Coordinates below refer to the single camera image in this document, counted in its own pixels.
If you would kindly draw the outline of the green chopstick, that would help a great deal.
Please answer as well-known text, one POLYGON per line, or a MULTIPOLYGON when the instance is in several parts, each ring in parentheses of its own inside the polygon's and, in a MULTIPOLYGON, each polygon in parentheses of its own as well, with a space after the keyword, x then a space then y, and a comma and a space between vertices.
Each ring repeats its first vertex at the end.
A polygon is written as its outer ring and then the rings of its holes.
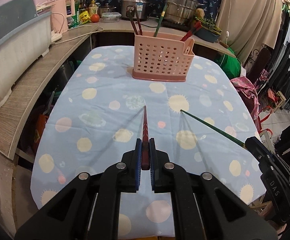
POLYGON ((158 21, 156 30, 155 30, 154 35, 153 35, 154 37, 157 37, 157 35, 158 35, 159 29, 161 27, 161 24, 162 24, 162 21, 164 19, 165 12, 166 12, 167 8, 168 8, 168 3, 165 3, 165 5, 163 7, 163 11, 162 11, 161 16, 160 16, 159 21, 158 21))
POLYGON ((245 148, 245 144, 244 144, 244 142, 240 141, 239 139, 236 139, 235 137, 233 137, 232 135, 226 133, 225 131, 223 131, 223 130, 221 130, 221 129, 215 127, 214 125, 212 125, 212 124, 210 124, 210 123, 208 123, 208 122, 206 122, 206 121, 204 121, 204 120, 202 120, 202 119, 200 119, 200 118, 198 118, 198 117, 196 117, 196 116, 194 116, 194 115, 188 113, 188 112, 185 111, 185 110, 181 110, 181 112, 184 113, 185 115, 190 116, 191 118, 195 119, 196 121, 198 121, 198 122, 200 122, 200 123, 206 125, 207 127, 209 127, 210 129, 212 129, 213 131, 216 131, 217 133, 223 135, 223 136, 226 137, 228 140, 230 140, 230 141, 232 141, 233 143, 239 145, 240 147, 245 148))

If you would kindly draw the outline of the maroon chopstick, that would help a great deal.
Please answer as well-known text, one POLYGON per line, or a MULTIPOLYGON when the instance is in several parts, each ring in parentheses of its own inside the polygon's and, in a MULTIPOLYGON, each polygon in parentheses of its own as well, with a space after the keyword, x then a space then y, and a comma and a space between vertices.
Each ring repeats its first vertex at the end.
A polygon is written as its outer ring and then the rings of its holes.
POLYGON ((139 35, 143 35, 142 27, 141 27, 141 22, 140 22, 140 18, 138 16, 138 11, 137 11, 136 6, 134 6, 134 11, 135 11, 135 15, 136 15, 137 24, 138 24, 139 35))
POLYGON ((134 22, 134 19, 133 19, 132 15, 131 15, 131 11, 130 10, 127 11, 127 16, 128 16, 128 18, 130 20, 130 23, 132 25, 132 28, 134 30, 134 33, 136 35, 138 35, 138 31, 137 31, 137 28, 136 28, 136 25, 135 25, 135 22, 134 22))
POLYGON ((197 28, 193 28, 190 31, 188 31, 181 39, 181 41, 185 42, 187 39, 192 37, 196 32, 198 32, 202 27, 198 26, 197 28))
POLYGON ((146 106, 144 106, 144 116, 143 116, 141 168, 142 168, 142 170, 149 170, 150 169, 148 119, 147 119, 146 106))

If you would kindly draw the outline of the red chopstick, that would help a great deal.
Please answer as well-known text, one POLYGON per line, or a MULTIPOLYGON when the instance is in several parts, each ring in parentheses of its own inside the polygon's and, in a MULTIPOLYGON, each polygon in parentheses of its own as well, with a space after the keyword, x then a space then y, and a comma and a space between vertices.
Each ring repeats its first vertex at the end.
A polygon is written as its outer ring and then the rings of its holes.
POLYGON ((181 38, 181 41, 185 42, 188 38, 193 36, 201 28, 202 28, 201 22, 197 21, 196 24, 181 38))

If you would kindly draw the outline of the pink floral garment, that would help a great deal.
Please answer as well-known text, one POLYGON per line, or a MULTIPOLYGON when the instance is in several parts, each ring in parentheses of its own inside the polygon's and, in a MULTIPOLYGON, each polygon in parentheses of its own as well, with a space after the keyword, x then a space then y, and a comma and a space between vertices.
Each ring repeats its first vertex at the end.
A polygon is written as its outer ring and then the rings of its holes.
POLYGON ((254 85, 245 76, 231 79, 230 82, 238 92, 253 121, 259 116, 259 99, 254 85))

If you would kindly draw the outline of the green bag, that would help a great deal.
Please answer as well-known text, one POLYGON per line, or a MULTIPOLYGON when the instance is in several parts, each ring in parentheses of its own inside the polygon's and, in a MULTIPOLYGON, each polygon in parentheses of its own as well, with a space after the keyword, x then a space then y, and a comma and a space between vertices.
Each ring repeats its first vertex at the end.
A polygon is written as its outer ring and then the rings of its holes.
POLYGON ((223 72, 226 74, 228 79, 234 79, 241 75, 241 63, 235 58, 227 54, 217 55, 214 61, 223 72))

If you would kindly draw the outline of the wooden counter shelf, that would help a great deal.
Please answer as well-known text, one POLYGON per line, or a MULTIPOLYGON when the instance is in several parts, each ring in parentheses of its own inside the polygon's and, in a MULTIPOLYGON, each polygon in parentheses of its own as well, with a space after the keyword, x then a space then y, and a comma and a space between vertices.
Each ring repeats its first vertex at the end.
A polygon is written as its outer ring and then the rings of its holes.
POLYGON ((63 35, 60 44, 50 47, 49 52, 35 61, 16 81, 7 101, 0 107, 0 153, 13 159, 18 141, 26 120, 42 91, 60 66, 86 40, 89 49, 93 49, 100 39, 93 32, 99 29, 99 35, 113 33, 133 34, 131 23, 120 20, 117 23, 90 23, 69 30, 63 35))

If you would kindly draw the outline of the pink perforated utensil basket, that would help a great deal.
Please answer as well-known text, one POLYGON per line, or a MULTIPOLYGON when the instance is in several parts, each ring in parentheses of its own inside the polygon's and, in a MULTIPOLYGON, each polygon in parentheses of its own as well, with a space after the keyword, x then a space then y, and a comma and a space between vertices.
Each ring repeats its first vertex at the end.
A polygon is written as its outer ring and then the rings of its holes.
POLYGON ((184 82, 194 59, 194 39, 181 40, 175 34, 144 31, 135 35, 134 67, 132 76, 135 79, 184 82))

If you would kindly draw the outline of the blue bowl with vegetables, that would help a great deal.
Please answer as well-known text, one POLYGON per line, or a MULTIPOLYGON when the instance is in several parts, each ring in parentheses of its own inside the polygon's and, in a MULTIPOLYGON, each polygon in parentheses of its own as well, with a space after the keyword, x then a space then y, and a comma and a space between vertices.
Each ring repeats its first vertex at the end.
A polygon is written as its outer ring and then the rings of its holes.
POLYGON ((195 20, 201 24, 201 29, 195 33, 195 36, 211 43, 214 43, 218 40, 222 34, 222 30, 216 26, 214 19, 195 17, 195 20))

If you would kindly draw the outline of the beige curtain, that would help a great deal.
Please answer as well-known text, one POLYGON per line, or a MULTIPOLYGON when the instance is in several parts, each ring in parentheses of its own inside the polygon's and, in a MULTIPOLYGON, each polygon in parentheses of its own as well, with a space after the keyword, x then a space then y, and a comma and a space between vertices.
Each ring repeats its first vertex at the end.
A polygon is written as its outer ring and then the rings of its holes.
POLYGON ((281 24, 282 0, 222 0, 217 26, 241 63, 266 45, 274 48, 281 24))

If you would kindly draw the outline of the white plastic storage bin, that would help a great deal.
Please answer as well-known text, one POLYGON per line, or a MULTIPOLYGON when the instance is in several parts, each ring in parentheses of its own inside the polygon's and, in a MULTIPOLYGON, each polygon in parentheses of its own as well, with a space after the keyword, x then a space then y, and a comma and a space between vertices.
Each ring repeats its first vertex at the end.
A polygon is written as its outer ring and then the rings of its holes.
POLYGON ((11 0, 0 6, 0 107, 13 84, 51 43, 50 12, 37 14, 33 0, 11 0))

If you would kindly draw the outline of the green canister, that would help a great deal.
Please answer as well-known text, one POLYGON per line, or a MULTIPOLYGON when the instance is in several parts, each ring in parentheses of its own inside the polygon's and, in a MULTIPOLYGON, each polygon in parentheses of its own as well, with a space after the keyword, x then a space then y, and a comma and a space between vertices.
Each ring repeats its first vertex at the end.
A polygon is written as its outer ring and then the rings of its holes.
POLYGON ((75 3, 75 15, 67 18, 67 26, 69 29, 75 28, 79 25, 79 3, 75 3))

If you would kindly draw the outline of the red tomato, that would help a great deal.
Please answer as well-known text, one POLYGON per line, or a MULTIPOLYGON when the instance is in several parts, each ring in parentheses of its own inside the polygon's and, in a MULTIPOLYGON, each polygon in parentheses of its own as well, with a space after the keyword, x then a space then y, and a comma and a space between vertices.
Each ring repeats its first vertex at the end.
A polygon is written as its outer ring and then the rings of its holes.
POLYGON ((98 14, 93 14, 90 16, 90 20, 92 23, 97 23, 100 20, 100 16, 98 14))

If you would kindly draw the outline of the yellow snack packet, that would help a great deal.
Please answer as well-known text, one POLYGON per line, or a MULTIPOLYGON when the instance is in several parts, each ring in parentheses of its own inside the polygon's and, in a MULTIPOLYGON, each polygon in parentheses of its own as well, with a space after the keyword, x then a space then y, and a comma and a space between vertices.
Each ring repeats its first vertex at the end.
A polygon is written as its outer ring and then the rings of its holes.
POLYGON ((88 11, 81 12, 79 15, 80 25, 84 25, 84 24, 90 23, 90 22, 91 22, 91 19, 90 19, 90 15, 89 15, 88 11))

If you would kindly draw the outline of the clear food container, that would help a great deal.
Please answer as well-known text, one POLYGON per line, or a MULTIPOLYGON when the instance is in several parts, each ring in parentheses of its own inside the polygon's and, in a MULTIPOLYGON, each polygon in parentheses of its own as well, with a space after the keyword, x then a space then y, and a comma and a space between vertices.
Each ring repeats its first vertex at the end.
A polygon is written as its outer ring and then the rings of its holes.
POLYGON ((104 12, 102 13, 102 21, 104 23, 114 23, 118 22, 121 18, 121 14, 119 12, 104 12))

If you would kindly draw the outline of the stainless steel steamer pot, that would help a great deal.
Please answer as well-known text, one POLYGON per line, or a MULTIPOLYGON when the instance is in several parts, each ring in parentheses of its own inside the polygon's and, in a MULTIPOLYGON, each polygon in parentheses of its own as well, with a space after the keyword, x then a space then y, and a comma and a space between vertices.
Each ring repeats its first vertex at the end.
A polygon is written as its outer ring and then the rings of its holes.
POLYGON ((198 0, 165 0, 165 3, 164 20, 178 25, 187 24, 198 6, 198 0))

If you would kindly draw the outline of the yellow oil bottle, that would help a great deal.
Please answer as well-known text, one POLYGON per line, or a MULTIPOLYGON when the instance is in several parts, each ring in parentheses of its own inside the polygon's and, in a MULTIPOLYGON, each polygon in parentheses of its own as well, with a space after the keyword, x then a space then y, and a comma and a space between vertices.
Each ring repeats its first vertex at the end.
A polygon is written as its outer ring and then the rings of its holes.
POLYGON ((98 14, 98 5, 96 4, 96 0, 91 0, 90 4, 89 4, 89 15, 90 17, 95 15, 95 14, 98 14))

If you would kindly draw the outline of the small lidded pot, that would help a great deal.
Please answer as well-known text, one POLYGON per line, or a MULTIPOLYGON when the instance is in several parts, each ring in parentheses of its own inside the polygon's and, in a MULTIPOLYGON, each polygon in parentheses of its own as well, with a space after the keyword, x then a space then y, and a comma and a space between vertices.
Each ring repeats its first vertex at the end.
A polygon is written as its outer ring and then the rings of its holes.
POLYGON ((115 10, 116 10, 116 7, 110 5, 109 3, 106 3, 105 5, 100 6, 98 8, 98 12, 99 12, 99 16, 100 17, 102 17, 102 14, 103 13, 106 13, 106 12, 115 12, 115 10))

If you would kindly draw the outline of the pink electric kettle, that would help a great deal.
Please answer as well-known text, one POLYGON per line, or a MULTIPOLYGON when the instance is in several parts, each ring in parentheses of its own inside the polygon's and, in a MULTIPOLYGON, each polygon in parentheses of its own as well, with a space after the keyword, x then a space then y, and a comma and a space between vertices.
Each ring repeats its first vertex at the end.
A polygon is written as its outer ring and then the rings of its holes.
POLYGON ((47 4, 51 7, 51 24, 55 33, 68 31, 67 19, 76 14, 74 0, 55 0, 47 4))

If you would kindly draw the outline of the stainless steel rice cooker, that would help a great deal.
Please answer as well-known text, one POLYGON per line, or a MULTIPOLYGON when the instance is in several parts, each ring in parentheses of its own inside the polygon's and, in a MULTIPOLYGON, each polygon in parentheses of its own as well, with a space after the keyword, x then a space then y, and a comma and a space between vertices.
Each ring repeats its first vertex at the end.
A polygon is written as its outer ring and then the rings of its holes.
POLYGON ((128 11, 131 11, 133 19, 136 19, 136 12, 140 21, 146 21, 149 17, 150 0, 121 0, 121 18, 127 20, 128 11))

